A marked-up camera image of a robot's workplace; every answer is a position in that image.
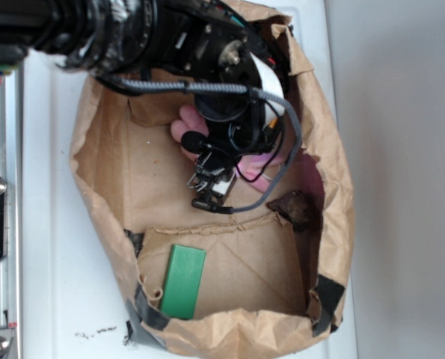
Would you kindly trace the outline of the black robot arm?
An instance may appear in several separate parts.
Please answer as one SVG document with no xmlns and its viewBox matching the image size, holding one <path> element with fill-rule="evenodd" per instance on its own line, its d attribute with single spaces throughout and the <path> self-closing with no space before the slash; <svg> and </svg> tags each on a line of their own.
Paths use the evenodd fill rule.
<svg viewBox="0 0 445 359">
<path fill-rule="evenodd" d="M 282 96 L 286 62 L 221 1 L 0 1 L 0 79 L 30 50 L 130 96 L 162 90 L 154 69 L 202 82 L 209 143 L 237 156 L 270 151 L 280 133 L 268 103 L 246 90 Z"/>
</svg>

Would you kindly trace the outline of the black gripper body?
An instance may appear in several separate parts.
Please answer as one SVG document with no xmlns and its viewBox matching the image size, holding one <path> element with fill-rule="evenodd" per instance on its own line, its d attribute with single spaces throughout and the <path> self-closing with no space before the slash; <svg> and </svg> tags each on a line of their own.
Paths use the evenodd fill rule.
<svg viewBox="0 0 445 359">
<path fill-rule="evenodd" d="M 209 139 L 236 155 L 270 153 L 282 131 L 285 108 L 244 85 L 200 84 L 194 104 L 208 124 Z"/>
</svg>

